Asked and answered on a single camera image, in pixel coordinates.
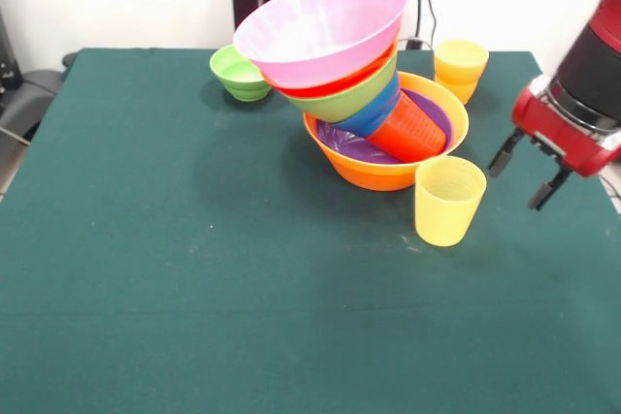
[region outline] light green bowl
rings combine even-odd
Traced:
[[[224,88],[238,101],[258,101],[272,89],[263,80],[256,65],[237,52],[232,44],[212,55],[210,68]]]
[[[307,111],[315,118],[337,123],[350,118],[369,104],[386,87],[395,75],[397,69],[397,52],[383,67],[377,70],[366,80],[352,86],[345,91],[325,97],[303,99],[285,96],[294,106]]]

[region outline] orange bowl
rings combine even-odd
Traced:
[[[450,120],[453,129],[451,143],[444,152],[435,157],[442,157],[455,150],[468,135],[470,126],[468,113],[461,101],[443,86],[419,75],[399,72],[399,84],[402,88],[422,94],[435,102]],[[316,124],[317,120],[305,112],[304,126],[307,132],[339,175],[350,183],[373,191],[397,191],[411,187],[415,183],[416,169],[423,161],[409,164],[373,164],[352,159],[324,144],[317,136]]]
[[[397,50],[397,41],[395,41],[390,46],[390,48],[385,50],[382,55],[380,55],[373,62],[364,66],[360,70],[340,80],[328,82],[326,84],[321,84],[315,87],[303,87],[300,89],[287,89],[284,87],[278,87],[265,75],[263,75],[263,79],[265,80],[267,84],[269,84],[274,89],[277,89],[285,96],[297,97],[297,98],[303,98],[303,99],[330,96],[332,94],[336,94],[338,92],[344,91],[348,89],[349,87],[355,86],[356,84],[366,80],[368,77],[373,75],[377,70],[383,67],[386,64],[386,62],[392,58],[396,50]]]

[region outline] red robot arm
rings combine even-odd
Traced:
[[[489,170],[497,176],[525,136],[559,164],[530,200],[541,209],[567,177],[597,174],[621,156],[621,0],[602,0],[553,77],[537,77],[520,94],[516,126]]]

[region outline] yellow cup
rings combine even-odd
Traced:
[[[434,246],[452,246],[466,235],[487,189],[483,171],[472,162],[443,156],[423,162],[416,172],[414,225]]]
[[[489,51],[471,41],[445,41],[434,50],[436,81],[468,103],[481,78]]]
[[[468,104],[470,98],[473,97],[474,92],[476,91],[476,87],[478,86],[478,81],[474,84],[449,84],[448,82],[442,81],[438,76],[436,76],[436,83],[441,84],[450,92],[457,96],[462,104]]]

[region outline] cup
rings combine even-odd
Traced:
[[[410,163],[440,154],[446,145],[446,134],[408,94],[400,91],[397,105],[367,141]]]
[[[434,246],[453,246],[471,226],[487,189],[485,173],[472,162],[443,156],[416,171],[414,226]]]
[[[445,41],[434,51],[436,82],[466,105],[488,60],[489,52],[480,44],[462,40]]]

